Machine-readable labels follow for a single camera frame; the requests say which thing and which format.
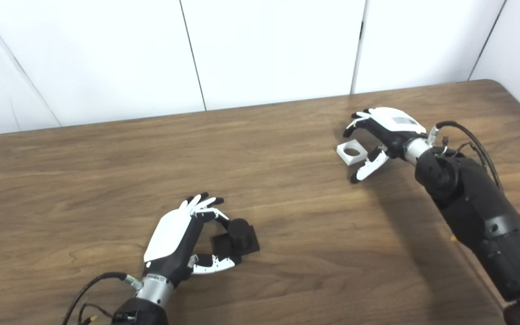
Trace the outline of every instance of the robotic hand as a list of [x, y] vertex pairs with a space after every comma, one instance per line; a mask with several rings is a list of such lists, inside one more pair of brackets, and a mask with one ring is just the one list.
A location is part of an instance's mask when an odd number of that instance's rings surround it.
[[[388, 158], [401, 158], [415, 166], [415, 179], [431, 196], [458, 241], [476, 255], [507, 302], [508, 325], [520, 325], [520, 214], [503, 194], [497, 171], [478, 139], [453, 122], [437, 123], [427, 135], [412, 117], [390, 107], [365, 109], [353, 114], [344, 132], [348, 138], [357, 128], [367, 129], [382, 142], [369, 154], [365, 164], [351, 177], [362, 181]], [[444, 126], [456, 127], [471, 138], [468, 143], [478, 153], [481, 164], [459, 150], [434, 146]], [[493, 179], [487, 174], [487, 166]]]
[[[108, 272], [92, 280], [76, 296], [66, 313], [67, 324], [75, 305], [83, 293], [101, 279], [118, 278], [136, 289], [111, 315], [94, 304], [83, 304], [78, 325], [88, 324], [90, 319], [81, 320], [83, 309], [93, 306], [118, 325], [167, 325], [165, 307], [173, 291], [191, 274], [210, 274], [234, 267], [242, 262], [242, 255], [259, 251], [260, 246], [246, 220], [230, 220], [213, 205], [223, 203], [222, 198], [207, 198], [208, 193], [189, 197], [176, 210], [165, 214], [159, 221], [144, 254], [143, 279], [121, 272]], [[194, 254], [194, 247], [204, 223], [215, 220], [227, 231], [213, 238], [213, 254]]]

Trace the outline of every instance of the connector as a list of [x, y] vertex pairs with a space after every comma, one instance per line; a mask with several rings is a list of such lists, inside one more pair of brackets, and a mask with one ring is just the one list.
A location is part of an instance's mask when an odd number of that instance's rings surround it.
[[140, 290], [141, 288], [144, 288], [144, 284], [143, 284], [142, 281], [134, 278], [133, 276], [131, 276], [129, 274], [124, 279], [124, 283], [129, 284], [130, 286], [132, 286], [136, 290]]
[[435, 144], [435, 140], [437, 139], [437, 135], [439, 135], [439, 131], [440, 129], [437, 128], [437, 126], [433, 126], [433, 128], [431, 129], [431, 132], [429, 132], [429, 136], [427, 138], [427, 144], [429, 144], [429, 146], [432, 146], [433, 144]]

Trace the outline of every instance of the black square base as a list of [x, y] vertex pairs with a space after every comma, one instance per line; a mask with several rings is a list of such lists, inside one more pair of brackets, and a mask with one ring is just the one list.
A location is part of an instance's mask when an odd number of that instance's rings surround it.
[[235, 248], [228, 233], [214, 236], [212, 237], [212, 250], [220, 259], [234, 255], [243, 256], [254, 253], [255, 251], [260, 251], [260, 244], [256, 238], [254, 226], [250, 226], [250, 232], [247, 236], [250, 244], [244, 249]]

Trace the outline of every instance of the wood grain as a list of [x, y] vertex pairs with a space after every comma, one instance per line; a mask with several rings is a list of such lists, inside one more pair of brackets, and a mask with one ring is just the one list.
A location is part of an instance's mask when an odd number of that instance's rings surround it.
[[[501, 324], [410, 165], [349, 184], [334, 148], [351, 113], [379, 106], [470, 128], [520, 211], [520, 104], [491, 81], [0, 135], [0, 325], [57, 324], [94, 276], [139, 275], [159, 218], [201, 191], [253, 224], [261, 251], [180, 284], [172, 325]], [[113, 310], [131, 295], [106, 281], [87, 296]]]

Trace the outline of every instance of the black cable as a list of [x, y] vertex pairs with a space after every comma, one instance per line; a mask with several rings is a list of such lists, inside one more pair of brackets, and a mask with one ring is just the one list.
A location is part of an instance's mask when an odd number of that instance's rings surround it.
[[477, 146], [475, 146], [475, 144], [473, 144], [473, 142], [465, 142], [464, 144], [461, 144], [460, 147], [458, 147], [455, 151], [455, 154], [453, 154], [452, 156], [453, 157], [456, 157], [456, 155], [458, 155], [460, 153], [460, 151], [462, 150], [462, 148], [466, 147], [466, 146], [470, 146], [471, 149], [477, 153], [477, 156], [479, 158], [479, 160], [481, 161], [481, 166], [483, 167], [483, 169], [485, 169], [485, 172], [487, 172], [487, 162], [485, 161], [485, 158], [483, 157], [483, 154], [478, 150]]
[[445, 126], [455, 127], [455, 128], [458, 128], [460, 131], [464, 132], [474, 142], [475, 148], [478, 149], [477, 153], [479, 154], [479, 156], [481, 156], [481, 154], [483, 155], [483, 159], [487, 162], [487, 165], [491, 169], [491, 175], [493, 176], [493, 179], [495, 180], [497, 187], [499, 187], [501, 192], [503, 191], [503, 185], [501, 184], [501, 180], [499, 179], [499, 174], [497, 173], [497, 169], [495, 168], [495, 165], [493, 164], [493, 161], [491, 160], [491, 156], [489, 156], [489, 154], [485, 150], [485, 147], [483, 146], [483, 144], [481, 144], [481, 142], [477, 139], [477, 137], [471, 131], [469, 131], [468, 128], [460, 125], [459, 123], [456, 123], [455, 121], [442, 121], [442, 122], [437, 123], [435, 126], [438, 129], [445, 127]]
[[479, 151], [479, 149], [477, 148], [477, 146], [475, 146], [475, 144], [473, 144], [473, 142], [470, 143], [470, 147], [474, 152], [477, 153], [477, 156], [478, 156], [479, 160], [481, 161], [481, 166], [483, 167], [483, 169], [485, 169], [485, 172], [487, 172], [487, 161], [485, 161], [485, 157], [483, 157], [483, 153]]
[[103, 315], [105, 315], [105, 317], [108, 317], [108, 318], [113, 318], [112, 314], [110, 314], [107, 310], [101, 308], [100, 306], [96, 305], [96, 304], [83, 304], [81, 305], [81, 308], [80, 308], [80, 312], [79, 312], [79, 315], [78, 315], [78, 325], [81, 325], [82, 324], [82, 321], [81, 319], [83, 318], [83, 311], [85, 310], [85, 307], [87, 306], [90, 306], [90, 307], [94, 307], [95, 309], [99, 310], [99, 312], [101, 312]]
[[126, 273], [123, 272], [106, 272], [100, 276], [97, 276], [93, 278], [88, 284], [84, 286], [84, 288], [81, 288], [80, 292], [75, 296], [74, 300], [72, 301], [72, 304], [70, 304], [70, 307], [68, 308], [68, 311], [65, 313], [64, 320], [62, 321], [61, 325], [67, 325], [68, 321], [70, 320], [70, 317], [72, 316], [72, 313], [74, 312], [74, 309], [76, 308], [76, 305], [78, 304], [79, 300], [85, 294], [85, 292], [91, 288], [94, 284], [97, 282], [104, 280], [104, 279], [113, 279], [117, 278], [119, 280], [125, 280], [126, 276], [128, 276]]

